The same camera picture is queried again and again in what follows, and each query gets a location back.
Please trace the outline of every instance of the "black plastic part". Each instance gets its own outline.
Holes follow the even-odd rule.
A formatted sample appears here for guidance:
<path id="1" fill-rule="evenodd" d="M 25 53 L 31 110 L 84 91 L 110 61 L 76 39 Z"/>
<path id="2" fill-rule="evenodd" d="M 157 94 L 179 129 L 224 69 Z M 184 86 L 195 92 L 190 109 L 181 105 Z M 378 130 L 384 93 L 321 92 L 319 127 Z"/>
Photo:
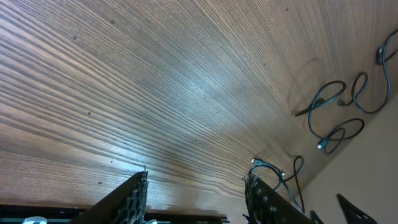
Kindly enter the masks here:
<path id="1" fill-rule="evenodd" d="M 372 217 L 355 207 L 355 205 L 345 199 L 341 194 L 337 195 L 337 199 L 348 224 L 377 224 Z"/>
<path id="2" fill-rule="evenodd" d="M 170 224 L 227 224 L 229 221 L 225 216 L 211 217 L 203 215 L 169 215 L 158 213 L 145 214 L 145 220 L 156 219 L 158 222 L 170 222 Z"/>
<path id="3" fill-rule="evenodd" d="M 245 179 L 249 224 L 316 224 L 299 212 L 256 175 Z"/>
<path id="4" fill-rule="evenodd" d="M 83 208 L 53 208 L 53 207 L 36 207 L 22 205 L 0 205 L 0 223 L 2 218 L 21 218 L 40 216 L 49 219 L 62 219 L 69 222 L 72 218 L 87 211 Z"/>
<path id="5" fill-rule="evenodd" d="M 323 222 L 320 220 L 318 215 L 315 213 L 315 211 L 310 211 L 310 218 L 312 221 L 314 221 L 316 224 L 323 224 Z"/>

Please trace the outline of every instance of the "cable plug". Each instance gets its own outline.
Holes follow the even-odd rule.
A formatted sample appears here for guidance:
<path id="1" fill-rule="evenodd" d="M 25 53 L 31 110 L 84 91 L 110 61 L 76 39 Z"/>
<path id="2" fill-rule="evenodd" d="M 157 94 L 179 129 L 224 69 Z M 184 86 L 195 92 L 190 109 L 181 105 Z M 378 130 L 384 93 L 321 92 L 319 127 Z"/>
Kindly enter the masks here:
<path id="1" fill-rule="evenodd" d="M 321 140 L 318 142 L 317 148 L 319 149 L 326 149 L 327 145 L 329 144 L 329 140 Z"/>
<path id="2" fill-rule="evenodd" d="M 262 161 L 261 159 L 253 158 L 251 160 L 251 163 L 253 163 L 253 165 L 255 165 L 255 166 L 259 166 L 259 165 L 262 165 L 264 163 L 264 161 Z"/>
<path id="3" fill-rule="evenodd" d="M 383 46 L 380 46 L 376 52 L 376 64 L 382 65 Z"/>

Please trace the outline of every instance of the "white wall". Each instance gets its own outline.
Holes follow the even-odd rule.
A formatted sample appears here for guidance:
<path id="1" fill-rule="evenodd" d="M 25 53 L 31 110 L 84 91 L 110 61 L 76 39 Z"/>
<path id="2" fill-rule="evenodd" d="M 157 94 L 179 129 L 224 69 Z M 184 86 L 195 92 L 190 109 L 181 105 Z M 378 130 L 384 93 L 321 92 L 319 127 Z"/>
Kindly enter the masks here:
<path id="1" fill-rule="evenodd" d="M 303 190 L 306 214 L 346 223 L 340 193 L 379 224 L 398 223 L 398 96 Z"/>

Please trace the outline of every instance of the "wooden surface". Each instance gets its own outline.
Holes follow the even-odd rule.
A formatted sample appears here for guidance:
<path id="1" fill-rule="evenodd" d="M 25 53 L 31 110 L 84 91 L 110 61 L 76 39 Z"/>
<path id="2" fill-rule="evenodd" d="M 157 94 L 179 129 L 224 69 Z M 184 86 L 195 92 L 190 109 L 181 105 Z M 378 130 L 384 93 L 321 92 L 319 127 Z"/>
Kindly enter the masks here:
<path id="1" fill-rule="evenodd" d="M 306 117 L 292 116 L 322 84 L 350 89 L 366 71 L 359 101 L 381 103 L 374 53 L 398 27 L 397 9 L 388 0 L 0 0 L 0 203 L 89 207 L 146 166 L 149 209 L 244 223 L 241 177 L 253 157 L 290 174 L 291 155 L 303 155 L 302 187 L 333 158 L 316 149 Z M 327 134 L 354 117 L 372 118 L 332 103 L 313 127 Z"/>

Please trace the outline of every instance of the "black cable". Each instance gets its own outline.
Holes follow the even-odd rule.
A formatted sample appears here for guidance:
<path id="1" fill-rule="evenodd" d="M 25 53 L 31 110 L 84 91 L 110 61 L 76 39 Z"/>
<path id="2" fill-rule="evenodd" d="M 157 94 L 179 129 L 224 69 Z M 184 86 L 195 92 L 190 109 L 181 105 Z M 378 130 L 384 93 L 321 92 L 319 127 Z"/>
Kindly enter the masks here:
<path id="1" fill-rule="evenodd" d="M 340 90 L 339 92 L 337 92 L 336 94 L 334 94 L 332 97 L 330 97 L 330 98 L 327 99 L 327 100 L 324 100 L 323 98 L 320 98 L 320 95 L 321 95 L 322 91 L 323 91 L 326 87 L 328 87 L 328 86 L 330 86 L 330 85 L 333 85 L 333 84 L 341 84 L 341 85 L 342 85 L 341 90 Z M 343 92 L 345 91 L 346 87 L 347 87 L 347 84 L 346 84 L 345 82 L 343 82 L 343 81 L 340 81 L 340 80 L 336 80 L 336 81 L 332 81 L 332 82 L 326 83 L 325 85 L 323 85 L 323 86 L 318 90 L 318 93 L 315 95 L 314 99 L 312 100 L 311 105 L 310 105 L 307 109 L 305 109 L 305 110 L 303 110 L 303 111 L 300 111 L 300 112 L 298 112 L 298 113 L 295 115 L 295 116 L 300 116 L 300 115 L 303 115 L 303 114 L 308 113 L 308 128 L 310 129 L 310 131 L 311 131 L 311 133 L 312 133 L 313 135 L 315 135 L 317 138 L 321 139 L 321 141 L 318 143 L 318 148 L 319 148 L 319 149 L 322 149 L 322 150 L 323 150 L 323 153 L 325 153 L 326 155 L 329 155 L 329 154 L 331 154 L 334 150 L 336 150 L 336 148 L 340 145 L 340 143 L 342 142 L 342 140 L 349 140 L 349 139 L 351 139 L 351 138 L 357 136 L 357 135 L 362 131 L 362 129 L 365 127 L 365 122 L 364 122 L 361 118 L 349 119 L 349 120 L 347 120 L 347 121 L 345 121 L 345 122 L 343 122 L 343 123 L 337 125 L 335 128 L 333 128 L 333 130 L 331 130 L 331 132 L 330 132 L 326 137 L 320 136 L 320 135 L 317 134 L 317 133 L 313 130 L 313 128 L 312 128 L 312 124 L 311 124 L 312 111 L 313 111 L 313 110 L 316 110 L 316 109 L 318 109 L 318 108 L 320 108 L 320 107 L 322 107 L 322 106 L 325 106 L 325 105 L 331 103 L 333 100 L 337 99 L 339 96 L 341 96 L 341 94 L 343 94 Z M 352 122 L 352 121 L 359 121 L 359 122 L 361 122 L 361 128 L 360 128 L 356 133 L 354 133 L 354 134 L 352 134 L 352 135 L 346 137 L 346 136 L 345 136 L 346 130 L 345 130 L 345 128 L 343 128 L 343 125 L 346 124 L 346 123 Z M 337 132 L 339 132 L 339 131 L 342 131 L 342 132 L 343 132 L 343 134 L 341 135 L 341 137 L 340 137 L 340 138 L 332 138 L 332 136 L 335 135 L 335 134 L 336 134 Z M 338 141 L 338 142 L 337 142 L 337 144 L 334 146 L 334 148 L 333 148 L 331 151 L 328 152 L 328 151 L 326 150 L 326 147 L 327 147 L 329 141 Z"/>
<path id="2" fill-rule="evenodd" d="M 296 162 L 297 160 L 301 159 L 302 163 L 300 168 L 298 168 L 298 170 L 296 170 Z M 288 178 L 284 178 L 284 175 L 282 171 L 280 171 L 278 169 L 278 167 L 268 163 L 268 162 L 264 162 L 261 159 L 253 159 L 252 163 L 254 164 L 254 166 L 250 169 L 249 173 L 252 174 L 257 168 L 259 167 L 266 167 L 272 171 L 274 171 L 274 173 L 278 176 L 279 178 L 279 183 L 277 184 L 277 186 L 274 188 L 274 190 L 277 190 L 282 184 L 285 186 L 287 193 L 289 194 L 290 198 L 292 199 L 293 203 L 296 205 L 296 207 L 302 212 L 305 213 L 305 208 L 304 208 L 304 201 L 303 201 L 303 196 L 301 194 L 301 189 L 300 189 L 300 185 L 299 185 L 299 180 L 297 178 L 297 174 L 303 169 L 304 166 L 304 158 L 302 156 L 297 156 L 294 161 L 293 161 L 293 174 L 288 177 Z M 291 179 L 295 178 L 296 181 L 296 185 L 297 185 L 297 190 L 298 190 L 298 195 L 300 196 L 300 201 L 301 201 L 301 207 L 299 206 L 299 203 L 296 201 L 296 199 L 294 198 L 294 195 L 291 191 L 291 189 L 289 188 L 289 186 L 286 184 L 286 182 L 290 181 Z"/>
<path id="3" fill-rule="evenodd" d="M 380 64 L 380 65 L 383 65 L 384 76 L 386 77 L 386 82 L 387 82 L 387 93 L 386 93 L 386 97 L 385 97 L 385 99 L 384 99 L 382 105 L 381 105 L 378 109 L 376 109 L 376 110 L 374 110 L 374 111 L 366 111 L 365 109 L 363 109 L 363 108 L 359 105 L 359 103 L 358 103 L 358 101 L 357 101 L 357 97 L 362 93 L 362 91 L 365 89 L 366 85 L 368 84 L 368 74 L 367 74 L 366 72 L 361 72 L 361 73 L 355 78 L 354 83 L 353 83 L 353 87 L 351 88 L 351 98 L 352 98 L 352 100 L 351 100 L 349 103 L 345 103 L 343 100 L 339 100 L 339 101 L 337 102 L 338 105 L 340 105 L 340 106 L 349 106 L 349 105 L 351 105 L 352 103 L 354 103 L 355 106 L 356 106 L 360 111 L 362 111 L 363 113 L 366 113 L 366 114 L 374 114 L 374 113 L 379 112 L 381 109 L 383 109 L 383 107 L 387 104 L 388 99 L 389 99 L 390 96 L 391 96 L 391 81 L 390 81 L 390 76 L 388 75 L 388 71 L 387 71 L 387 67 L 386 67 L 386 62 L 387 62 L 388 60 L 390 60 L 390 59 L 398 52 L 398 49 L 397 49 L 397 50 L 395 50 L 393 53 L 391 53 L 390 56 L 388 56 L 388 57 L 386 58 L 386 49 L 387 49 L 387 46 L 388 46 L 390 40 L 391 40 L 391 39 L 393 38 L 393 36 L 395 36 L 397 33 L 398 33 L 398 30 L 395 30 L 395 31 L 388 37 L 388 39 L 386 40 L 386 43 L 384 43 L 384 46 L 382 46 L 382 47 L 379 48 L 379 50 L 377 51 L 377 54 L 376 54 L 376 63 L 377 63 L 377 64 Z M 358 93 L 355 94 L 355 86 L 356 86 L 356 83 L 358 82 L 359 78 L 361 78 L 362 76 L 365 77 L 365 81 L 363 82 L 362 87 L 361 87 L 361 89 L 358 91 Z"/>
<path id="4" fill-rule="evenodd" d="M 385 99 L 384 99 L 382 105 L 381 105 L 378 109 L 376 109 L 376 110 L 374 110 L 374 111 L 366 111 L 366 110 L 364 110 L 364 109 L 359 105 L 359 103 L 358 103 L 358 101 L 357 101 L 357 97 L 363 92 L 363 90 L 365 89 L 366 85 L 368 84 L 368 74 L 367 74 L 366 72 L 361 72 L 361 73 L 355 78 L 354 83 L 353 83 L 353 86 L 352 86 L 352 88 L 351 88 L 351 97 L 352 97 L 352 100 L 351 100 L 349 103 L 345 103 L 343 100 L 339 100 L 339 101 L 337 102 L 338 105 L 340 105 L 340 106 L 349 106 L 349 105 L 351 105 L 352 103 L 354 103 L 354 104 L 356 105 L 356 107 L 357 107 L 360 111 L 362 111 L 363 113 L 366 113 L 366 114 L 377 113 L 377 112 L 379 112 L 381 109 L 383 109 L 383 107 L 387 104 L 388 99 L 389 99 L 390 96 L 391 96 L 391 81 L 390 81 L 390 77 L 389 77 L 389 75 L 388 75 L 388 71 L 387 71 L 387 67 L 386 67 L 386 62 L 387 62 L 388 60 L 390 60 L 390 59 L 398 52 L 398 49 L 397 49 L 397 50 L 395 50 L 392 54 L 390 54 L 390 56 L 388 56 L 388 57 L 386 58 L 386 49 L 387 49 L 387 46 L 388 46 L 389 42 L 390 42 L 391 39 L 393 38 L 393 36 L 395 36 L 397 33 L 398 33 L 398 30 L 395 30 L 395 31 L 389 36 L 389 38 L 386 40 L 386 43 L 384 44 L 384 46 L 379 48 L 379 50 L 378 50 L 378 52 L 377 52 L 377 54 L 376 54 L 376 58 L 377 58 L 376 61 L 377 61 L 378 64 L 383 65 L 384 76 L 386 77 L 386 82 L 387 82 L 387 94 L 386 94 L 386 97 L 385 97 Z M 355 94 L 355 86 L 356 86 L 358 80 L 359 80 L 362 76 L 365 77 L 365 81 L 364 81 L 364 83 L 362 84 L 361 89 L 357 92 L 357 94 Z M 322 91 L 323 91 L 326 87 L 328 87 L 329 85 L 332 85 L 332 84 L 341 84 L 341 85 L 342 85 L 341 90 L 340 90 L 338 93 L 334 94 L 331 98 L 329 98 L 329 99 L 327 99 L 327 100 L 324 100 L 323 98 L 320 98 L 320 95 L 321 95 Z M 313 128 L 312 128 L 312 125 L 311 125 L 312 111 L 313 111 L 313 110 L 316 110 L 316 109 L 318 109 L 318 108 L 320 108 L 321 106 L 325 106 L 326 104 L 331 103 L 333 100 L 337 99 L 339 96 L 341 96 L 341 95 L 343 94 L 343 92 L 345 91 L 346 87 L 347 87 L 347 84 L 346 84 L 345 82 L 343 82 L 343 81 L 340 81 L 340 80 L 332 81 L 332 82 L 327 83 L 326 85 L 323 85 L 323 86 L 318 90 L 318 93 L 315 95 L 315 97 L 314 97 L 314 99 L 313 99 L 311 105 L 310 105 L 307 109 L 305 109 L 305 110 L 303 110 L 303 111 L 300 111 L 300 112 L 298 112 L 298 113 L 295 115 L 295 116 L 300 116 L 300 115 L 303 115 L 303 114 L 308 113 L 308 128 L 310 129 L 310 131 L 311 131 L 311 133 L 312 133 L 313 135 L 315 135 L 316 137 L 318 137 L 319 139 L 321 139 L 321 140 L 319 141 L 319 143 L 318 143 L 318 148 L 319 148 L 319 149 L 322 149 L 322 150 L 323 150 L 323 153 L 325 153 L 326 155 L 329 155 L 329 154 L 331 154 L 334 150 L 336 150 L 336 148 L 340 145 L 340 143 L 342 142 L 342 140 L 348 140 L 348 139 L 351 139 L 351 138 L 357 136 L 357 135 L 362 131 L 362 129 L 363 129 L 364 126 L 365 126 L 365 122 L 364 122 L 361 118 L 349 119 L 349 120 L 347 120 L 347 121 L 345 121 L 345 122 L 339 124 L 338 126 L 336 126 L 333 130 L 331 130 L 331 132 L 330 132 L 326 137 L 320 136 L 320 135 L 317 134 L 317 133 L 313 130 Z M 352 121 L 359 121 L 359 122 L 361 122 L 361 127 L 360 127 L 360 129 L 359 129 L 356 133 L 354 133 L 354 134 L 352 134 L 352 135 L 346 137 L 346 136 L 345 136 L 346 130 L 345 130 L 345 128 L 343 128 L 343 125 L 346 124 L 346 123 L 352 122 Z M 336 134 L 337 132 L 339 132 L 339 131 L 342 131 L 342 132 L 343 132 L 343 134 L 341 135 L 341 137 L 340 137 L 340 138 L 332 138 L 332 136 L 335 135 L 335 134 Z M 327 151 L 327 149 L 326 149 L 326 147 L 327 147 L 329 141 L 338 141 L 337 144 L 334 146 L 334 148 L 333 148 L 331 151 Z"/>

